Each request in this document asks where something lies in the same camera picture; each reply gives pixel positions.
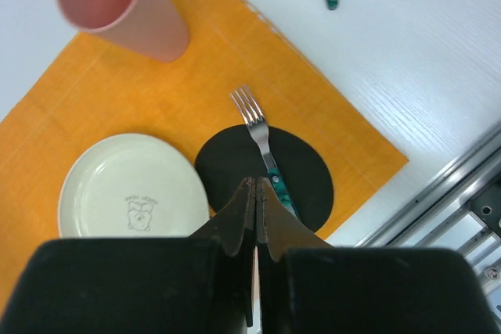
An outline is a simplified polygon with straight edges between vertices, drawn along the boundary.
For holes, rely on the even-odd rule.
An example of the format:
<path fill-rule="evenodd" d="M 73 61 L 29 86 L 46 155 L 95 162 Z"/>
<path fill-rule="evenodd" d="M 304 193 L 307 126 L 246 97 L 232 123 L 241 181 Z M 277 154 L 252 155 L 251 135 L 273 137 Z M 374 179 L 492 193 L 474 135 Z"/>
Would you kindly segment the cream round plate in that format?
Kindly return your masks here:
<path fill-rule="evenodd" d="M 63 238 L 180 237 L 210 217 L 194 166 L 173 146 L 143 134 L 105 138 L 69 170 L 59 194 Z"/>

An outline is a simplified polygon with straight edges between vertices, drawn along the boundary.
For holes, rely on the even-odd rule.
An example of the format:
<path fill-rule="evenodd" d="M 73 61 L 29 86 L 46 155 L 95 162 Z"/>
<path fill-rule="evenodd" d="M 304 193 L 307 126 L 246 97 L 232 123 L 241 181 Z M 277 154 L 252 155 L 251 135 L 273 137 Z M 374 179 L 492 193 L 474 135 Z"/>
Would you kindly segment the silver fork teal handle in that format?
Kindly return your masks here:
<path fill-rule="evenodd" d="M 230 98 L 239 110 L 251 138 L 258 146 L 269 180 L 279 201 L 296 219 L 300 219 L 291 194 L 272 155 L 269 146 L 269 125 L 261 107 L 246 85 L 242 85 L 231 93 Z"/>

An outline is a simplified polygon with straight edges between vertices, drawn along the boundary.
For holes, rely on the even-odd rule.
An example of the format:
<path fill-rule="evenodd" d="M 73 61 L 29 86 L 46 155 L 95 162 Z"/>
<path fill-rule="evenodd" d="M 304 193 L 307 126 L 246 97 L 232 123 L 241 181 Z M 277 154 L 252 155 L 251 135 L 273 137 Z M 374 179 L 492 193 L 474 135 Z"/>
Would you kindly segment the orange Mickey Mouse placemat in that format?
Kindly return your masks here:
<path fill-rule="evenodd" d="M 241 119 L 229 95 L 246 84 L 274 127 L 308 142 L 333 177 L 331 235 L 407 162 L 333 85 L 242 0 L 173 0 L 191 42 L 158 63 L 87 34 L 74 37 L 1 124 L 1 298 L 57 233 L 59 191 L 102 138 L 162 138 L 193 160 Z"/>

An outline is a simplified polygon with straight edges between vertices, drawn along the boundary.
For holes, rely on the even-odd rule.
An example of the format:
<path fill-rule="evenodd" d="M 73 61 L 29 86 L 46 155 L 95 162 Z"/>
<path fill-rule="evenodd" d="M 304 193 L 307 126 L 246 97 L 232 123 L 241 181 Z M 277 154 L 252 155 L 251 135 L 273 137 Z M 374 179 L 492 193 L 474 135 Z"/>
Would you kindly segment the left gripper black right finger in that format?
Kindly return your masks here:
<path fill-rule="evenodd" d="M 497 333 L 475 273 L 441 248 L 334 247 L 256 183 L 264 333 Z"/>

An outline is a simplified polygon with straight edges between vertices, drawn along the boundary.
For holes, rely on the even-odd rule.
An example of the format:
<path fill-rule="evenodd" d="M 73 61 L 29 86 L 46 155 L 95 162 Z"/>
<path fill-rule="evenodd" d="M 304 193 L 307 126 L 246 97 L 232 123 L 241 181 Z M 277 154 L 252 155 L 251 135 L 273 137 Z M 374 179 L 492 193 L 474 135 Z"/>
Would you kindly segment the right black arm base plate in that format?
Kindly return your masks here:
<path fill-rule="evenodd" d="M 468 201 L 468 208 L 500 237 L 500 178 L 490 181 Z"/>

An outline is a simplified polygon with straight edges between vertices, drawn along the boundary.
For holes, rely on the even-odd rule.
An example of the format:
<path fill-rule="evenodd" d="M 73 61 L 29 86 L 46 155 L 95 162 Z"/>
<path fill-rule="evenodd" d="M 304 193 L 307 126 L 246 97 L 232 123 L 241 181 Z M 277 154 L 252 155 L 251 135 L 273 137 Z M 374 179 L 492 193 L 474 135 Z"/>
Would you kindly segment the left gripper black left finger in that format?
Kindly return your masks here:
<path fill-rule="evenodd" d="M 40 245 L 1 317 L 4 333 L 245 333 L 253 324 L 256 182 L 187 237 Z"/>

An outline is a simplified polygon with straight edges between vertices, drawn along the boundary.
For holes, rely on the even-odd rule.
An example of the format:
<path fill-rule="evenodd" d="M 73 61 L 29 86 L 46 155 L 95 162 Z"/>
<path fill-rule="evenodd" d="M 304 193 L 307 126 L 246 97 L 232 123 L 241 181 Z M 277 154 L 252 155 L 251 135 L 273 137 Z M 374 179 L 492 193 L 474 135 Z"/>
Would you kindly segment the pink plastic cup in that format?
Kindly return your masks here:
<path fill-rule="evenodd" d="M 57 0 L 72 26 L 162 62 L 189 45 L 189 29 L 172 0 Z"/>

